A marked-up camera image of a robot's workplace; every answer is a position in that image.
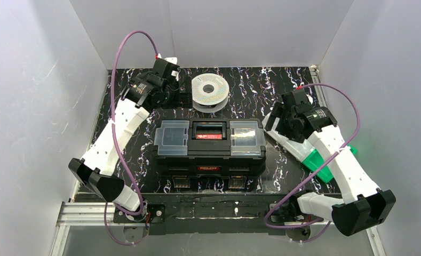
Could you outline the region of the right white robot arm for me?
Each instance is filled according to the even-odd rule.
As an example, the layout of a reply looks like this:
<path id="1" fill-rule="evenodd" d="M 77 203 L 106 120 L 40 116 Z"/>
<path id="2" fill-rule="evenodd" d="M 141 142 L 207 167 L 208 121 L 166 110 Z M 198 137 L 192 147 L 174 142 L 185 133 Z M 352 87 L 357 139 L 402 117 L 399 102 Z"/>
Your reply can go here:
<path id="1" fill-rule="evenodd" d="M 269 217 L 284 203 L 291 205 L 297 215 L 314 215 L 334 223 L 345 236 L 385 221 L 396 202 L 395 195 L 391 190 L 382 190 L 363 170 L 327 107 L 313 107 L 301 101 L 291 105 L 277 102 L 266 122 L 266 130 L 271 129 L 297 143 L 308 141 L 324 162 L 268 211 L 264 217 L 266 226 L 279 228 Z M 314 192 L 298 192 L 325 167 L 329 168 L 338 184 L 340 199 Z"/>

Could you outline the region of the black plastic toolbox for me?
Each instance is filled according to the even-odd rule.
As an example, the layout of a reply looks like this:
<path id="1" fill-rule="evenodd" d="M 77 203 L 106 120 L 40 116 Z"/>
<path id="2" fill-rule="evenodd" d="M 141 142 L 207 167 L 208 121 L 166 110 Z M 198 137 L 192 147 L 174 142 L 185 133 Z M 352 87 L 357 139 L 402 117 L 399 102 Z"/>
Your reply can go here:
<path id="1" fill-rule="evenodd" d="M 266 168 L 266 140 L 257 118 L 163 119 L 153 154 L 161 175 L 223 179 L 259 177 Z"/>

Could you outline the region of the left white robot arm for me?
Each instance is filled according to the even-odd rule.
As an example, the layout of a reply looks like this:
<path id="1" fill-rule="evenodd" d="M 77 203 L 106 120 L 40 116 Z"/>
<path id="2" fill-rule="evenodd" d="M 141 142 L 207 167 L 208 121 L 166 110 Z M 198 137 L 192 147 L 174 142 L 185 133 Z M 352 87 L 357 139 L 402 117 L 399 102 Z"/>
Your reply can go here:
<path id="1" fill-rule="evenodd" d="M 81 158 L 72 158 L 68 165 L 80 184 L 129 215 L 142 214 L 144 206 L 140 189 L 122 151 L 152 112 L 152 109 L 139 105 L 138 99 L 130 92 L 138 87 L 144 90 L 149 87 L 141 76 L 136 78 L 138 83 L 128 84 L 118 99 L 112 99 L 112 114 L 95 143 Z M 132 187 L 115 175 L 118 163 L 131 175 Z"/>

